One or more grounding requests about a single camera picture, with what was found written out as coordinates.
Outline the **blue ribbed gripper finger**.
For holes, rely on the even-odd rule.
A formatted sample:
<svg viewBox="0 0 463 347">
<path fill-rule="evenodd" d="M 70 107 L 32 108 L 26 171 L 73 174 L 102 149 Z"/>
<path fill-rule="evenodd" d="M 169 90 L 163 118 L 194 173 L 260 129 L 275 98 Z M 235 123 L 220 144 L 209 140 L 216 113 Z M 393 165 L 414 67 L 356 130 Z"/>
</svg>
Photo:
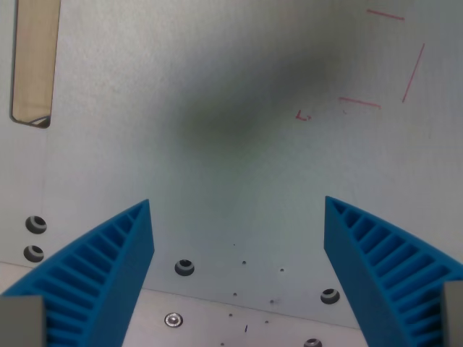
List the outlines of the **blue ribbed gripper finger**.
<svg viewBox="0 0 463 347">
<path fill-rule="evenodd" d="M 369 346 L 443 346 L 441 293 L 462 264 L 364 210 L 325 199 L 324 250 Z"/>
<path fill-rule="evenodd" d="M 3 295 L 40 296 L 48 346 L 121 346 L 154 254 L 148 200 L 59 250 Z"/>
</svg>

